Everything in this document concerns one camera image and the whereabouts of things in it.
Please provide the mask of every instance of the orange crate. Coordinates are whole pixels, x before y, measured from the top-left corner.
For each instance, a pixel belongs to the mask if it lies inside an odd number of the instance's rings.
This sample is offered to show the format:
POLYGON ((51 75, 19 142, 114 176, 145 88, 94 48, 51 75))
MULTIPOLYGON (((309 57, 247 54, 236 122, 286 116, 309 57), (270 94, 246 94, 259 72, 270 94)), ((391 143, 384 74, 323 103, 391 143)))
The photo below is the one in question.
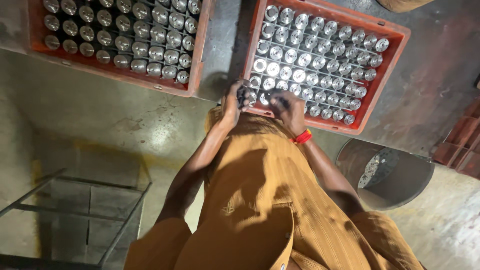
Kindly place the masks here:
MULTIPOLYGON (((410 37, 410 29, 321 0, 259 0, 253 15, 253 22, 250 31, 250 45, 243 71, 243 78, 247 80, 249 80, 252 75, 252 67, 256 58, 257 43, 261 38, 262 25, 264 24, 265 10, 266 7, 270 5, 281 7, 279 13, 283 8, 291 8, 295 12, 295 17, 301 13, 309 14, 310 20, 314 17, 320 16, 325 19, 325 23, 328 21, 337 22, 338 29, 349 25, 352 27, 353 32, 358 29, 363 29, 365 31, 365 36, 373 34, 378 39, 388 39, 390 44, 387 50, 379 52, 383 57, 383 63, 375 68, 377 76, 370 82, 365 80, 361 81, 364 83, 362 86, 367 88, 367 94, 361 98, 361 107, 358 110, 349 112, 355 116, 355 122, 353 124, 346 125, 343 121, 336 122, 332 118, 324 120, 320 116, 313 117, 308 112, 305 114, 305 121, 309 126, 351 135, 360 134, 410 37)), ((260 103, 258 97, 257 102, 253 107, 249 108, 248 111, 273 117, 272 111, 268 106, 260 103)))

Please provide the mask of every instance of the metal frame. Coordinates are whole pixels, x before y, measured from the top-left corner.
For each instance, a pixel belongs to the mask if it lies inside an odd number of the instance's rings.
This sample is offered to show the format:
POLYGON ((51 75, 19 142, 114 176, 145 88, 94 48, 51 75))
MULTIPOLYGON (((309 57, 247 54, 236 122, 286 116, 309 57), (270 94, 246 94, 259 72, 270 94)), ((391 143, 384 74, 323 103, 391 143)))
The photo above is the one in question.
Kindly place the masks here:
POLYGON ((12 209, 18 209, 18 210, 24 210, 24 211, 32 211, 32 212, 49 212, 53 214, 59 214, 59 215, 66 215, 66 216, 75 216, 78 218, 83 218, 83 219, 97 219, 97 220, 108 220, 108 221, 121 221, 123 222, 123 225, 121 226, 120 230, 118 233, 115 235, 113 238, 112 242, 108 246, 107 250, 103 254, 102 258, 100 261, 94 265, 94 264, 86 264, 86 263, 76 263, 76 262, 61 262, 61 261, 54 261, 54 260, 48 260, 48 259, 41 259, 41 258, 27 258, 27 257, 20 257, 20 256, 11 256, 11 255, 3 255, 0 254, 0 264, 8 265, 9 267, 32 267, 32 266, 41 266, 42 269, 65 269, 66 266, 68 266, 69 269, 101 269, 105 263, 105 261, 108 259, 110 254, 112 253, 113 249, 117 245, 118 241, 120 240, 120 237, 123 235, 125 232, 127 225, 129 224, 130 220, 133 217, 133 214, 135 211, 141 206, 145 195, 147 194, 148 190, 150 189, 152 185, 152 181, 149 180, 148 186, 146 187, 145 190, 138 190, 135 187, 132 186, 125 186, 125 185, 120 185, 120 184, 110 184, 110 183, 104 183, 100 181, 94 181, 94 180, 88 180, 88 179, 81 179, 81 178, 76 178, 76 177, 70 177, 70 176, 63 176, 62 174, 66 171, 66 169, 61 169, 57 172, 54 172, 49 175, 45 175, 38 179, 40 183, 27 192, 25 195, 20 197, 18 200, 14 201, 11 203, 9 206, 5 207, 4 209, 0 210, 0 218, 5 215, 8 211, 12 209), (55 209, 55 208, 47 208, 47 207, 41 207, 41 206, 35 206, 35 205, 28 205, 28 204, 23 204, 22 202, 28 199, 31 195, 35 194, 36 192, 42 190, 44 187, 46 187, 51 181, 62 181, 62 182, 68 182, 68 183, 75 183, 75 184, 86 184, 89 186, 96 186, 96 187, 108 187, 108 188, 113 188, 113 189, 118 189, 121 191, 129 191, 129 192, 135 192, 140 194, 140 198, 136 202, 135 206, 133 206, 132 211, 128 215, 126 219, 122 218, 116 218, 116 217, 108 217, 108 216, 102 216, 102 215, 95 215, 95 214, 88 214, 88 213, 81 213, 81 212, 74 212, 74 211, 65 211, 65 210, 60 210, 60 209, 55 209))

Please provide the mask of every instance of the metal bar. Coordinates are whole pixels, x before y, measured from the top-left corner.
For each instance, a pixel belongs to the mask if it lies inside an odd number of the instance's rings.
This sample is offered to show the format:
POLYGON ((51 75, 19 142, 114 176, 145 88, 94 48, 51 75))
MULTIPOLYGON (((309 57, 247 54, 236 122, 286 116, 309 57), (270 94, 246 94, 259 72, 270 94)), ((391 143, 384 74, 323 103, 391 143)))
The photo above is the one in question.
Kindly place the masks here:
POLYGON ((43 207, 43 206, 36 206, 36 205, 28 205, 28 204, 22 204, 22 203, 15 205, 14 208, 19 209, 19 210, 24 210, 24 211, 31 211, 31 212, 50 212, 50 213, 55 213, 55 214, 60 214, 60 215, 65 215, 65 216, 78 217, 78 218, 83 218, 83 219, 88 219, 88 220, 89 219, 98 219, 98 220, 120 221, 120 222, 126 221, 126 219, 121 219, 121 218, 108 217, 108 216, 95 215, 95 214, 88 214, 88 213, 75 212, 75 211, 68 211, 68 210, 61 210, 61 209, 49 208, 49 207, 43 207))
POLYGON ((130 222, 130 220, 132 220, 132 217, 133 217, 133 214, 135 213, 135 211, 139 208, 139 206, 142 204, 144 198, 145 198, 145 195, 147 194, 148 190, 150 189, 150 187, 152 186, 152 182, 148 183, 148 186, 147 188, 143 191, 142 195, 140 196, 140 198, 138 199, 137 203, 135 204, 135 206, 133 207, 132 211, 130 212, 130 214, 128 215, 127 217, 127 220, 125 221, 125 223, 122 225, 122 227, 120 228, 119 232, 117 233, 117 235, 115 235, 115 238, 113 238, 112 242, 110 243, 110 246, 108 246, 108 249, 107 251, 103 254, 102 258, 100 259, 100 261, 98 262, 98 266, 103 266, 103 264, 105 263, 105 261, 108 259, 108 257, 110 256, 110 254, 112 253, 113 249, 115 248, 115 246, 117 245, 118 241, 120 240, 120 237, 122 236, 122 234, 125 232, 125 230, 127 229, 127 225, 128 223, 130 222))
POLYGON ((5 215, 8 211, 12 210, 15 208, 16 205, 20 204, 24 200, 26 200, 28 197, 30 197, 33 193, 39 191, 40 189, 44 188, 53 178, 57 177, 59 174, 63 173, 66 169, 60 169, 52 174, 45 175, 41 178, 39 178, 39 181, 42 181, 38 186, 27 192, 25 195, 21 196, 18 200, 12 202, 10 205, 5 207, 0 211, 0 218, 5 215))

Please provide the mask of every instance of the concrete floor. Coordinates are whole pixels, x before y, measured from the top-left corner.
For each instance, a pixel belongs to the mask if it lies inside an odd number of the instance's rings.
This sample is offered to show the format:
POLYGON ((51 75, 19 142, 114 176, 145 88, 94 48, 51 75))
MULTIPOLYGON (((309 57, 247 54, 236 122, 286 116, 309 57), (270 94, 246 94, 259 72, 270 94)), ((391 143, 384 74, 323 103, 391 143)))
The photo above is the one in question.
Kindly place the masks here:
MULTIPOLYGON (((0 208, 28 191, 36 175, 72 164, 73 175, 95 180, 144 185, 151 177, 138 234, 148 231, 173 177, 203 139, 204 117, 216 104, 2 50, 0 61, 0 208), (50 145, 60 144, 55 158, 45 156, 55 148, 50 145)), ((313 133, 332 159, 349 139, 313 133)), ((187 214, 192 230, 201 191, 187 214)), ((437 166, 423 193, 385 213, 428 269, 446 270, 480 269, 479 211, 480 182, 437 166)), ((34 220, 21 211, 1 218, 0 253, 39 256, 34 220)))

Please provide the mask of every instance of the hand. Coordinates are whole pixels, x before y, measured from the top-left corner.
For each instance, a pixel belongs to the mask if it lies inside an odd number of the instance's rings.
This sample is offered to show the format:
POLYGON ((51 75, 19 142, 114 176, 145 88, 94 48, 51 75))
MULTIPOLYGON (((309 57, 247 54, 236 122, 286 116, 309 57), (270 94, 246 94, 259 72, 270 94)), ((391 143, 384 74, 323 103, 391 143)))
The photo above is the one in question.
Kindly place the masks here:
POLYGON ((250 96, 250 91, 247 87, 251 87, 252 84, 248 80, 237 79, 225 92, 222 97, 222 120, 221 122, 226 125, 227 128, 234 128, 239 120, 240 113, 247 111, 250 96), (239 106, 239 100, 237 97, 244 97, 243 104, 239 106))
POLYGON ((305 126, 305 101, 295 96, 290 91, 272 94, 270 99, 272 111, 280 118, 285 128, 295 137, 307 130, 305 126))

